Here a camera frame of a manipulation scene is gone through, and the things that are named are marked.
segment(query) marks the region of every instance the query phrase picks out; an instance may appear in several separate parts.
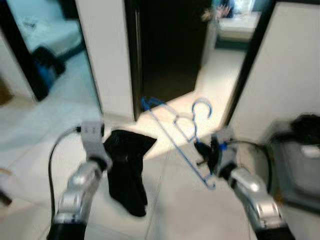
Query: bed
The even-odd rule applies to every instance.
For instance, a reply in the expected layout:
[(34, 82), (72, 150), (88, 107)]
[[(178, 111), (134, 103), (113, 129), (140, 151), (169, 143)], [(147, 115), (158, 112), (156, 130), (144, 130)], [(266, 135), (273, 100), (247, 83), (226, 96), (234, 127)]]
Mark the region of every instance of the bed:
[(56, 57), (61, 57), (82, 45), (81, 29), (77, 20), (45, 22), (28, 17), (17, 21), (17, 25), (31, 53), (38, 47), (45, 47)]
[(218, 22), (218, 36), (221, 40), (249, 42), (256, 30), (259, 18), (259, 12), (239, 14), (233, 18), (221, 18)]

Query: gray machine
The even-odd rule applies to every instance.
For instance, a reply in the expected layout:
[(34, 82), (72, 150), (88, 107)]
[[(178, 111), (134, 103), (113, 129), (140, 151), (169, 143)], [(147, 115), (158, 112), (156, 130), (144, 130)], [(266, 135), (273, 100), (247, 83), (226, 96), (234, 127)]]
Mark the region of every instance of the gray machine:
[(291, 132), (289, 121), (276, 121), (266, 131), (263, 141), (271, 147), (274, 158), (272, 193), (297, 207), (320, 213), (320, 148), (294, 140), (271, 140)]
[[(84, 239), (91, 203), (102, 172), (112, 167), (112, 160), (103, 147), (102, 129), (103, 124), (100, 122), (85, 122), (81, 126), (81, 139), (87, 153), (86, 162), (80, 165), (68, 181), (51, 223), (47, 237), (49, 240)], [(223, 145), (233, 139), (233, 135), (231, 129), (224, 128), (212, 134), (211, 138)], [(219, 150), (213, 172), (228, 182), (242, 202), (258, 240), (295, 239), (282, 218), (277, 203), (268, 195), (264, 182), (245, 168), (239, 167), (236, 154), (237, 148), (234, 146), (225, 146), (223, 150)]]

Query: white wall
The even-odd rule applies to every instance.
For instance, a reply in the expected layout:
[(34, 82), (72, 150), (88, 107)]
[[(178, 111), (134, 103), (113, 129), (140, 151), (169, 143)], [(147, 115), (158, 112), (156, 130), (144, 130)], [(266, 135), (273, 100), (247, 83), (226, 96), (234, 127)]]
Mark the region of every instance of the white wall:
[(133, 119), (129, 49), (122, 0), (76, 0), (104, 113)]
[(278, 3), (231, 119), (258, 140), (275, 119), (320, 114), (320, 8)]
[(44, 20), (64, 19), (58, 0), (7, 0), (13, 16), (36, 16)]
[(0, 75), (15, 96), (32, 98), (34, 96), (26, 76), (17, 62), (10, 46), (0, 30)]

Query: white tile floor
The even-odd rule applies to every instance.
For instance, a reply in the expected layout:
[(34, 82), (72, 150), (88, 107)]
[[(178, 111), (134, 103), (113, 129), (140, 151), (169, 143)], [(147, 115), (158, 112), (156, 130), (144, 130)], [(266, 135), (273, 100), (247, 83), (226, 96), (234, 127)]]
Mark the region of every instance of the white tile floor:
[[(215, 50), (208, 65), (200, 71), (196, 90), (169, 103), (178, 112), (190, 113), (192, 102), (198, 97), (211, 101), (210, 120), (206, 120), (208, 110), (204, 106), (196, 108), (199, 135), (205, 141), (210, 131), (219, 127), (244, 55), (240, 51)], [(83, 57), (77, 55), (68, 66), (83, 61)], [(13, 198), (10, 207), (0, 209), (2, 240), (46, 239), (50, 219), (47, 176), (50, 149), (63, 130), (88, 116), (100, 118), (95, 101), (85, 91), (87, 83), (74, 89), (72, 83), (63, 81), (68, 81), (72, 74), (68, 71), (65, 74), (65, 79), (58, 80), (56, 88), (41, 104), (14, 99), (0, 109), (0, 167), (12, 171), (11, 176), (0, 175), (0, 185)], [(82, 75), (86, 73), (79, 73), (77, 78)], [(82, 91), (81, 98), (74, 94), (75, 90)], [(173, 127), (171, 116), (160, 108), (155, 112), (186, 155), (198, 160), (200, 156), (194, 146), (186, 144)], [(111, 199), (104, 178), (93, 200), (85, 239), (254, 239), (244, 209), (226, 183), (216, 179), (216, 190), (207, 190), (149, 114), (142, 114), (137, 123), (120, 122), (109, 116), (104, 122), (106, 135), (118, 126), (157, 138), (144, 158), (147, 215), (143, 218), (129, 215)], [(181, 122), (181, 127), (191, 130), (189, 122)], [(58, 146), (52, 163), (56, 201), (68, 176), (84, 159), (79, 136), (71, 135)]]

